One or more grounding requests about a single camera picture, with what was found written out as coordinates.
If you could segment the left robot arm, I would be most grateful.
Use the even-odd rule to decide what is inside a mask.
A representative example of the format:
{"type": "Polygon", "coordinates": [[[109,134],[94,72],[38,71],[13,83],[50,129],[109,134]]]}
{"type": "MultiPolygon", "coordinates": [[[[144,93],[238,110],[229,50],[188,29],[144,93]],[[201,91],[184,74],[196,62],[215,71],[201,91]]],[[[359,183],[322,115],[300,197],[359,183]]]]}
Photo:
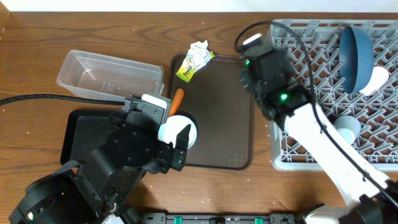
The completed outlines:
{"type": "Polygon", "coordinates": [[[124,203],[150,172],[166,174],[184,167],[190,125],[175,144],[131,126],[111,134],[86,162],[69,161],[30,184],[10,214],[11,223],[142,223],[124,203]]]}

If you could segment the dark blue bowl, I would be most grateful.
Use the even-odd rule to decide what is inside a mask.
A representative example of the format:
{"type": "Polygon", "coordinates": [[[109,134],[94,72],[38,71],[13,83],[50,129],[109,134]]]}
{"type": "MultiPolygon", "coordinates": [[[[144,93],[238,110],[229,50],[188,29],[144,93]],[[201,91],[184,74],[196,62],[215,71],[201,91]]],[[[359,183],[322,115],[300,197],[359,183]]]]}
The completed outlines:
{"type": "Polygon", "coordinates": [[[346,26],[339,46],[340,75],[347,94],[357,93],[369,83],[373,72],[373,42],[362,28],[346,26]]]}

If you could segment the light blue cup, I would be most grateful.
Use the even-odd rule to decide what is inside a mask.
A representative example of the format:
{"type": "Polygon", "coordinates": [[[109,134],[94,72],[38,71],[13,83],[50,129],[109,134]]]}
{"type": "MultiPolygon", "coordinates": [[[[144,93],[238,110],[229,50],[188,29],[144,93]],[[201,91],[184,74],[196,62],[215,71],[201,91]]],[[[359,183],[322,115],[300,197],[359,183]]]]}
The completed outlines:
{"type": "Polygon", "coordinates": [[[354,143],[361,130],[360,122],[353,116],[340,116],[333,125],[349,144],[354,143]]]}

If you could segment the pink cup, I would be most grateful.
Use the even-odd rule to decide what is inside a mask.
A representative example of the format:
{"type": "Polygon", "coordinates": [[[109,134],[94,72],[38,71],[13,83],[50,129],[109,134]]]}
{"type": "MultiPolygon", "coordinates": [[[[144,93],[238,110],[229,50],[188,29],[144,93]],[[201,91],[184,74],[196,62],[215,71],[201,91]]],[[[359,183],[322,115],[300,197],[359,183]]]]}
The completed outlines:
{"type": "Polygon", "coordinates": [[[369,83],[359,92],[365,96],[374,95],[389,79],[389,72],[382,66],[375,66],[369,83]]]}

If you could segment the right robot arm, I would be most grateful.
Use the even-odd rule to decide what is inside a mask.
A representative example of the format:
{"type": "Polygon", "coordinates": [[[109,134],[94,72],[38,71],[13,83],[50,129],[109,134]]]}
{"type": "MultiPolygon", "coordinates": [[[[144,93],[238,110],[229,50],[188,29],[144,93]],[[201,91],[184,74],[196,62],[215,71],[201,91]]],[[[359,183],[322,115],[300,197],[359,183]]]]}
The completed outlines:
{"type": "Polygon", "coordinates": [[[397,183],[355,151],[305,88],[278,82],[267,88],[249,78],[241,83],[264,116],[313,156],[345,201],[344,208],[320,205],[299,223],[397,223],[397,183]]]}

